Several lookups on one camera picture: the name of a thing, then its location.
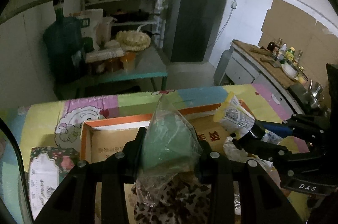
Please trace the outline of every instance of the shelf board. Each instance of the shelf board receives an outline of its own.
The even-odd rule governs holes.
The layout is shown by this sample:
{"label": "shelf board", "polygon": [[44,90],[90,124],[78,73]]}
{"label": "shelf board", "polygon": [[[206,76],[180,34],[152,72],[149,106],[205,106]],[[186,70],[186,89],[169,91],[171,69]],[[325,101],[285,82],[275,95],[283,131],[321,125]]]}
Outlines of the shelf board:
{"label": "shelf board", "polygon": [[113,2],[113,1],[126,1],[126,0],[99,0],[99,1],[96,1],[94,3],[86,3],[85,6],[110,3],[110,2]]}
{"label": "shelf board", "polygon": [[120,23],[113,23],[112,26],[139,26],[139,25],[156,25],[157,22],[154,20],[150,21],[142,21],[142,22],[120,22]]}

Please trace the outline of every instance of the yellow and white package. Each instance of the yellow and white package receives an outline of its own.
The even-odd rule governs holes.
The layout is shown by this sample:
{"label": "yellow and white package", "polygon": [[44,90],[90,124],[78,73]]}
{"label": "yellow and white package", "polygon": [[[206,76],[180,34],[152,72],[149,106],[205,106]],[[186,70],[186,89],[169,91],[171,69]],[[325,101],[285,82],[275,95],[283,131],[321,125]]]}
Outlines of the yellow and white package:
{"label": "yellow and white package", "polygon": [[233,92],[216,110],[214,122],[219,122],[230,134],[235,133],[235,139],[246,135],[255,123],[255,118],[241,106]]}

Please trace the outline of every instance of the green table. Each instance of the green table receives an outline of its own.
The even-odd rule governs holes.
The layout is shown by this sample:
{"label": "green table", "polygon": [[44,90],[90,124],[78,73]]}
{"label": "green table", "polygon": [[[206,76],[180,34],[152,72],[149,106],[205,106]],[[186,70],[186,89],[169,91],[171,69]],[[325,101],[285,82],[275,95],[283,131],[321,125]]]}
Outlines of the green table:
{"label": "green table", "polygon": [[59,100],[64,100],[64,93],[71,91],[76,93],[75,98],[81,98],[84,95],[86,87],[108,82],[145,78],[150,78],[154,90],[157,91],[154,82],[155,77],[162,77],[161,90],[165,90],[168,77],[167,67],[162,62],[155,47],[150,46],[136,55],[135,69],[130,72],[119,70],[116,72],[106,72],[101,75],[86,75],[68,84],[55,84],[54,92]]}

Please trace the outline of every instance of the electrical outlet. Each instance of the electrical outlet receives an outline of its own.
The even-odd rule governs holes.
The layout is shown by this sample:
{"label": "electrical outlet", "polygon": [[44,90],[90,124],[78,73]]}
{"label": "electrical outlet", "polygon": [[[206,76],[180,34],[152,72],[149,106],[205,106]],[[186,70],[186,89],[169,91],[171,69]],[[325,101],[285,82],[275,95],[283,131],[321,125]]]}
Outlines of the electrical outlet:
{"label": "electrical outlet", "polygon": [[231,8],[232,8],[232,9],[236,9],[236,7],[237,7],[237,2],[233,1],[233,2],[231,3]]}

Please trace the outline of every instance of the refrigerator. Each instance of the refrigerator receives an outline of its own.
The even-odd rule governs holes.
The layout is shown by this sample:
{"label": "refrigerator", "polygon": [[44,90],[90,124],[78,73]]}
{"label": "refrigerator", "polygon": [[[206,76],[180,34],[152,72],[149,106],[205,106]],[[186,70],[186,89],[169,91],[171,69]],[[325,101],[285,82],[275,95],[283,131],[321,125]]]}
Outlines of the refrigerator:
{"label": "refrigerator", "polygon": [[201,62],[222,0],[169,0],[163,52],[171,62]]}

